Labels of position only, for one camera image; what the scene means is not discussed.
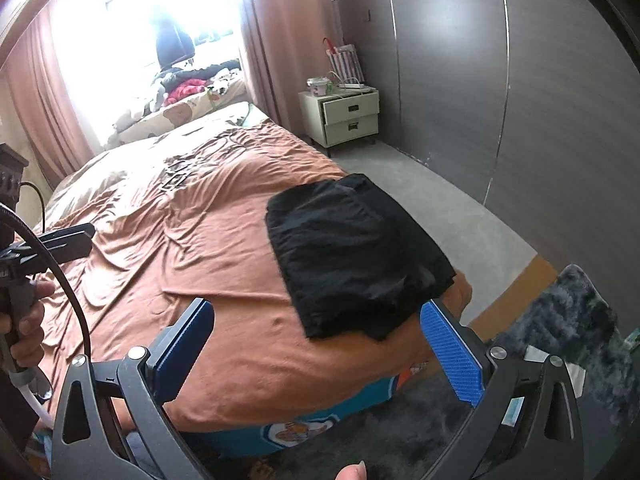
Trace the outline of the person's left hand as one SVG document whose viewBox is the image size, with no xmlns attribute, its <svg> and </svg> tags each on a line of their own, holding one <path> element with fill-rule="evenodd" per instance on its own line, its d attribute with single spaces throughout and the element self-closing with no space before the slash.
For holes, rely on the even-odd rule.
<svg viewBox="0 0 640 480">
<path fill-rule="evenodd" d="M 44 356 L 42 342 L 43 329 L 41 323 L 44 317 L 42 298 L 51 296 L 55 291 L 55 284 L 48 280 L 32 282 L 35 287 L 35 301 L 30 307 L 28 315 L 21 319 L 18 331 L 21 339 L 11 347 L 12 358 L 20 367 L 38 366 Z"/>
</svg>

